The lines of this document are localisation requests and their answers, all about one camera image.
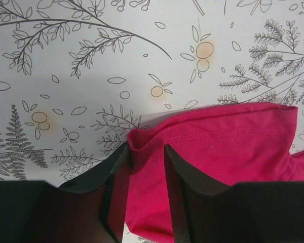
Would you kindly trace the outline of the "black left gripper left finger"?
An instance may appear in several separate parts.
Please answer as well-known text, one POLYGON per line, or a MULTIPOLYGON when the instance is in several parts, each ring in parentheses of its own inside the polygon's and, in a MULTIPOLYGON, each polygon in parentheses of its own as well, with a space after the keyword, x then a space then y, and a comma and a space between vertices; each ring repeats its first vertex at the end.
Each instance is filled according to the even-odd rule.
POLYGON ((0 242, 121 242, 129 180, 124 143, 59 187, 0 181, 0 242))

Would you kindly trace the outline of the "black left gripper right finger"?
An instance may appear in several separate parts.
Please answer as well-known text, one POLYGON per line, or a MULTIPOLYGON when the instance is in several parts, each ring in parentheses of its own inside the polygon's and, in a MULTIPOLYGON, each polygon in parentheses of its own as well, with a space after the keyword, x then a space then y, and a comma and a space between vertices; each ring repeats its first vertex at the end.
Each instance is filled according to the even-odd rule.
POLYGON ((170 145, 164 166, 175 242, 304 242, 304 182, 228 186, 170 145))

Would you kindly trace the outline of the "red t-shirt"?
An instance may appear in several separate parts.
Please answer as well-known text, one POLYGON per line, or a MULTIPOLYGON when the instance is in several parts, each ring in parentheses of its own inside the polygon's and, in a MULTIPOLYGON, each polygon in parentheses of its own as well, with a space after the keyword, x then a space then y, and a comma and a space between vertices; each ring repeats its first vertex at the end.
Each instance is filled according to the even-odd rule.
POLYGON ((304 151, 291 154, 298 109, 273 103, 214 106, 173 116, 153 129, 135 129, 126 225, 155 242, 173 242, 164 146, 227 185, 304 181, 304 151))

